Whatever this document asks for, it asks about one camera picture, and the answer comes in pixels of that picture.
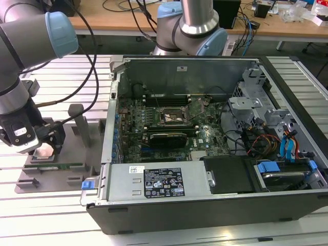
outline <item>aluminum profile table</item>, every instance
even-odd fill
[[[88,121],[106,118],[110,96],[108,80],[110,57],[110,55],[102,55],[97,60],[100,95],[94,108],[86,113]],[[315,90],[315,88],[321,89],[318,82],[310,74],[304,73],[306,68],[299,62],[291,61],[288,57],[269,57],[269,59],[277,69],[281,69],[279,72],[285,79],[292,77],[288,75],[301,78],[287,79],[286,82],[308,112],[311,112],[317,124],[325,129],[328,118],[327,101],[319,97],[320,94],[325,97],[323,92]],[[52,61],[45,68],[33,72],[32,75],[28,74],[27,76],[35,77],[41,87],[34,100],[41,103],[64,97],[80,85],[89,69],[90,64],[84,56],[71,55]],[[68,117],[67,110],[70,102],[80,102],[86,106],[92,101],[94,92],[95,81],[94,76],[91,76],[81,92],[69,102],[42,108],[42,115],[43,117],[52,116],[58,120],[65,119]],[[102,233],[86,209],[79,204],[80,190],[16,194],[15,182],[25,160],[26,156],[14,154],[4,144],[0,144],[0,245],[3,246],[91,245],[95,243],[110,246],[328,245],[328,207],[291,222],[108,236]],[[89,195],[95,196],[95,192],[91,191]]]

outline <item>motherboard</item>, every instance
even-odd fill
[[[123,163],[199,160],[229,155],[211,98],[119,98]]]

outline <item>robotic arm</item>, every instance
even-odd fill
[[[213,0],[168,2],[158,8],[153,55],[218,55],[227,38]]]
[[[181,0],[160,5],[154,55],[218,55],[227,32],[218,26],[213,0]],[[18,73],[62,58],[78,48],[77,37],[61,12],[43,14],[34,0],[3,0],[0,6],[0,140],[19,153],[32,153],[43,142],[59,153],[65,132],[45,122],[30,85]]]
[[[13,2],[28,4],[13,7]],[[59,152],[65,139],[63,127],[54,129],[42,119],[33,93],[18,73],[75,52],[78,42],[63,13],[42,14],[34,2],[13,0],[0,6],[5,22],[0,24],[0,140],[19,153],[33,151],[42,142]]]

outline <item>wooden desk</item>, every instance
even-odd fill
[[[111,12],[102,7],[105,0],[81,0],[80,11],[87,19],[94,33],[97,35],[123,35],[123,36],[141,36],[131,12]],[[106,7],[109,9],[120,10],[116,6],[118,0],[108,0]],[[251,0],[242,0],[241,7],[244,13],[256,22],[261,23],[257,31],[255,39],[259,40],[276,40],[291,42],[323,42],[328,43],[328,28],[318,27],[309,20],[303,23],[283,23],[278,15],[267,15],[265,19],[254,17],[254,12],[250,10],[251,6],[245,8],[245,4]],[[153,18],[157,17],[157,9],[159,4],[151,4],[148,6],[149,12]],[[148,34],[155,36],[150,28],[145,16],[142,13],[135,13],[139,25]],[[70,18],[77,34],[90,34],[80,17]],[[227,30],[229,34],[225,54],[229,55],[229,49],[234,42],[243,34],[244,24],[242,21],[236,21],[232,30]]]

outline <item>cable connector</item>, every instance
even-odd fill
[[[256,119],[255,119],[255,122],[259,125],[259,126],[266,126],[267,124],[265,123],[265,121],[263,120],[263,119],[261,119],[261,118],[259,118],[259,117],[257,117]]]
[[[252,130],[252,126],[246,122],[241,123],[241,125],[248,131]]]
[[[289,131],[288,126],[286,126],[286,125],[283,125],[282,128],[283,128],[283,131],[284,131],[284,132],[285,132],[285,131]]]
[[[288,134],[286,135],[286,137],[287,137],[287,138],[292,138],[292,137],[294,137],[296,134],[297,134],[297,131],[296,131],[296,130],[293,130],[292,132],[288,133]]]

